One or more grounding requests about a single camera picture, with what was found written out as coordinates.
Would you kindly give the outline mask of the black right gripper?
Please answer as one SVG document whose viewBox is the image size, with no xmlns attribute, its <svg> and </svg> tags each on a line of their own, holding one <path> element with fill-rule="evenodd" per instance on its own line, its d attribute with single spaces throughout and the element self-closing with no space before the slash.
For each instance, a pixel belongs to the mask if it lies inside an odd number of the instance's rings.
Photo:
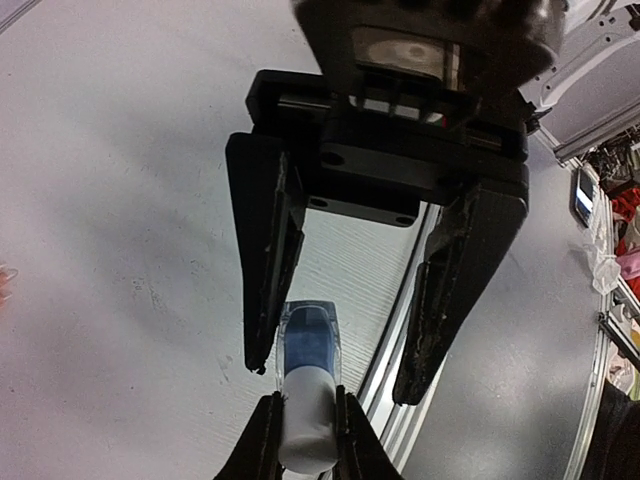
<svg viewBox="0 0 640 480">
<path fill-rule="evenodd" d="M 488 228 L 519 227 L 528 213 L 526 135 L 491 112 L 471 118 L 462 94 L 437 97 L 435 123 L 397 113 L 378 91 L 332 93 L 322 76 L 261 70 L 247 96 L 253 131 L 282 141 L 312 208 L 409 226 L 419 202 L 461 201 Z"/>
</svg>

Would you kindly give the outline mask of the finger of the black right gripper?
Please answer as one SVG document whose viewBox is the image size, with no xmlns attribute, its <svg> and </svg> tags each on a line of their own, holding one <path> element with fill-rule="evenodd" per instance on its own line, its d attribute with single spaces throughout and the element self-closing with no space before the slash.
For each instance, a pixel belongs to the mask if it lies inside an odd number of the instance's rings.
<svg viewBox="0 0 640 480">
<path fill-rule="evenodd" d="M 416 275 L 393 401 L 417 405 L 528 214 L 528 186 L 480 180 L 441 210 Z"/>
<path fill-rule="evenodd" d="M 306 197 L 282 140 L 237 132 L 225 155 L 241 261 L 245 366 L 263 373 L 301 253 Z"/>
</svg>

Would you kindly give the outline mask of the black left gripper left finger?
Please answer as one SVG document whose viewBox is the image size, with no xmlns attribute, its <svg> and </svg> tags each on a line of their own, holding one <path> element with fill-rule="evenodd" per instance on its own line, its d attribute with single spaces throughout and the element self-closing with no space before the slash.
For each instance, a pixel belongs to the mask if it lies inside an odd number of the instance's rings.
<svg viewBox="0 0 640 480">
<path fill-rule="evenodd" d="M 214 480 L 277 480 L 284 401 L 280 392 L 260 398 L 239 440 Z"/>
</svg>

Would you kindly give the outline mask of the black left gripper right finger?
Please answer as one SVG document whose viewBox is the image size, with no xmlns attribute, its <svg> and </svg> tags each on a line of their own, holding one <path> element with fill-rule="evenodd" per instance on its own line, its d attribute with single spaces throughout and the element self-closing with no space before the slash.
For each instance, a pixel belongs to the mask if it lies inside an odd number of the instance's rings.
<svg viewBox="0 0 640 480">
<path fill-rule="evenodd" d="M 338 461 L 333 478 L 341 480 L 402 480 L 358 399 L 340 385 L 336 390 Z"/>
</svg>

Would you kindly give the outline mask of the white nail polish cap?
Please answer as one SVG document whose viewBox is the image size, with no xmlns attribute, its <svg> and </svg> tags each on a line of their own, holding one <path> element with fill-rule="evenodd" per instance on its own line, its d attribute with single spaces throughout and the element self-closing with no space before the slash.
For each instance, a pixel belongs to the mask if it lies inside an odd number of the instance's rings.
<svg viewBox="0 0 640 480">
<path fill-rule="evenodd" d="M 281 393 L 280 464 L 304 475 L 331 470 L 338 461 L 334 378 L 320 367 L 302 366 L 285 376 Z"/>
</svg>

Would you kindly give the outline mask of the blue nail polish bottle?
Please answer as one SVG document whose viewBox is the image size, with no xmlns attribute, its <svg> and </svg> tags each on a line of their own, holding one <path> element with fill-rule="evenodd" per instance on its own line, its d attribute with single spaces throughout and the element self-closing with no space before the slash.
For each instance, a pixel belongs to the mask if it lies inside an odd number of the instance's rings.
<svg viewBox="0 0 640 480">
<path fill-rule="evenodd" d="M 318 367 L 339 384 L 342 376 L 342 347 L 334 302 L 327 300 L 287 301 L 276 334 L 277 385 L 300 367 Z"/>
</svg>

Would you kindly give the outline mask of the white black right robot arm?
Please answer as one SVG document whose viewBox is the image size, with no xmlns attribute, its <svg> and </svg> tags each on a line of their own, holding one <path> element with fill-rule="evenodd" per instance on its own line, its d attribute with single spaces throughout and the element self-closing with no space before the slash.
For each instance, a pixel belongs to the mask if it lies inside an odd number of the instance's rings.
<svg viewBox="0 0 640 480">
<path fill-rule="evenodd" d="M 528 213 L 520 87 L 559 53 L 558 1 L 296 1 L 316 74 L 258 72 L 225 148 L 244 361 L 262 373 L 308 209 L 396 227 L 441 214 L 417 270 L 393 399 L 424 397 Z"/>
</svg>

